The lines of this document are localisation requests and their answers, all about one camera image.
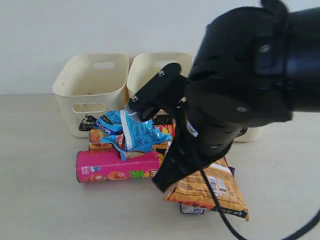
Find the white table surface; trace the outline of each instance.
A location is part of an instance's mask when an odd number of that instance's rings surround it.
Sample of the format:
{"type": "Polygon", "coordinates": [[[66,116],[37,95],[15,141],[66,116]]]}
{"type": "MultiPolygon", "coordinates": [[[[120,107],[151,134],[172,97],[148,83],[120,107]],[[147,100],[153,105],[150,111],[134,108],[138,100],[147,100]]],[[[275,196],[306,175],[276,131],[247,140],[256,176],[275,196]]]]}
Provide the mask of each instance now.
{"type": "MultiPolygon", "coordinates": [[[[227,240],[216,212],[181,214],[150,179],[76,181],[72,136],[54,96],[0,96],[1,240],[227,240]]],[[[250,240],[279,240],[320,207],[320,114],[297,113],[227,155],[250,221],[229,216],[250,240]]],[[[320,226],[303,237],[320,239],[320,226]]]]}

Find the orange snack bag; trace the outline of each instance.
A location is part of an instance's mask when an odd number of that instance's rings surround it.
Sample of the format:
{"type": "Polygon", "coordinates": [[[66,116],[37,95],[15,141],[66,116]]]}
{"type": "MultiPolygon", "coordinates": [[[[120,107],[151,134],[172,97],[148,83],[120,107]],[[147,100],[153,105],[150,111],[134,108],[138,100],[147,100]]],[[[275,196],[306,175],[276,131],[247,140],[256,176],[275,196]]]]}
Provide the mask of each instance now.
{"type": "MultiPolygon", "coordinates": [[[[223,212],[248,221],[248,207],[229,169],[226,158],[223,157],[215,161],[204,169],[204,172],[223,212]]],[[[180,180],[177,187],[164,200],[195,208],[218,211],[199,171],[180,180]]]]}

